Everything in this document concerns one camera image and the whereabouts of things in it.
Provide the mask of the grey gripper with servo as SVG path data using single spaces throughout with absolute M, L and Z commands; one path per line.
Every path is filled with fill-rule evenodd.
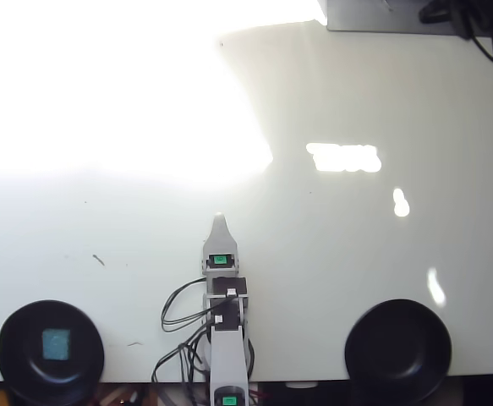
M 238 245 L 227 226 L 223 213 L 214 216 L 211 232 L 203 245 L 204 253 L 209 254 L 202 262 L 204 275 L 238 275 Z

